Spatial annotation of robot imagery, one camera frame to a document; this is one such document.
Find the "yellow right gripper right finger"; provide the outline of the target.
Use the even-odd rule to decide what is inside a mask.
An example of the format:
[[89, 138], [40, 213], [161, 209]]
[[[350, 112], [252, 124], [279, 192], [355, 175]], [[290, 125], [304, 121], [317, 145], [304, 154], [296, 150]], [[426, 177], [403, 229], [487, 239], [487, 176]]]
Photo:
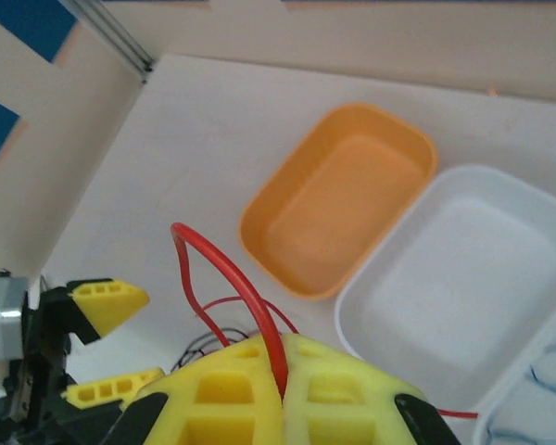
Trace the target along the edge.
[[345, 352], [297, 334], [283, 335], [288, 362], [285, 444], [413, 444], [395, 404], [425, 401], [413, 385]]

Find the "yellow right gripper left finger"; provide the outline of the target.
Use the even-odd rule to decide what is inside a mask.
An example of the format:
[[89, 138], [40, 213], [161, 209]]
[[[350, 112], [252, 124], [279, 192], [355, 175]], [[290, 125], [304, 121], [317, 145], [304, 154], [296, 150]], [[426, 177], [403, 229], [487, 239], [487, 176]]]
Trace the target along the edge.
[[284, 442], [282, 399], [261, 337], [217, 350], [142, 387], [168, 396], [147, 444]]

